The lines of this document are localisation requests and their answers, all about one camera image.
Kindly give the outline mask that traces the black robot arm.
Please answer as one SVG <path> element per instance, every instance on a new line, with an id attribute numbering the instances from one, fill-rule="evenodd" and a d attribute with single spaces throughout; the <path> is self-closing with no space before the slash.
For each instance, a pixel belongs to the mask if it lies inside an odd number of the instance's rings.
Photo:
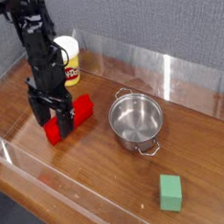
<path id="1" fill-rule="evenodd" d="M 55 111 L 59 136 L 64 139 L 74 126 L 73 97 L 64 86 L 69 59 L 54 42 L 55 23 L 45 0 L 0 0 L 0 15 L 14 25 L 32 67 L 26 84 L 35 119 L 45 125 Z"/>

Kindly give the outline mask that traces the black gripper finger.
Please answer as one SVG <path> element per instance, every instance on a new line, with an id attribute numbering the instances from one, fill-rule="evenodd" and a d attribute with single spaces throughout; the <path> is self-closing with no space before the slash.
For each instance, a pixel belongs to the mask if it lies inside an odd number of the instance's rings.
<path id="1" fill-rule="evenodd" d="M 29 100 L 35 119 L 40 126 L 43 126 L 51 119 L 50 109 L 44 102 L 39 101 L 38 99 L 30 97 Z"/>
<path id="2" fill-rule="evenodd" d="M 68 136 L 74 128 L 74 108 L 68 106 L 67 108 L 58 109 L 56 111 L 56 119 L 60 138 L 64 139 Z"/>

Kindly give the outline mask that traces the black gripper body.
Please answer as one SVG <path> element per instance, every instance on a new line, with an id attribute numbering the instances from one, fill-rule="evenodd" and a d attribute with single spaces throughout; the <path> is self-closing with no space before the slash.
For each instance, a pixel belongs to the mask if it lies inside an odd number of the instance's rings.
<path id="1" fill-rule="evenodd" d="M 28 100 L 30 97 L 44 102 L 49 109 L 71 106 L 72 97 L 64 86 L 66 80 L 62 53 L 59 48 L 48 51 L 28 51 L 28 62 L 33 75 L 28 77 Z"/>

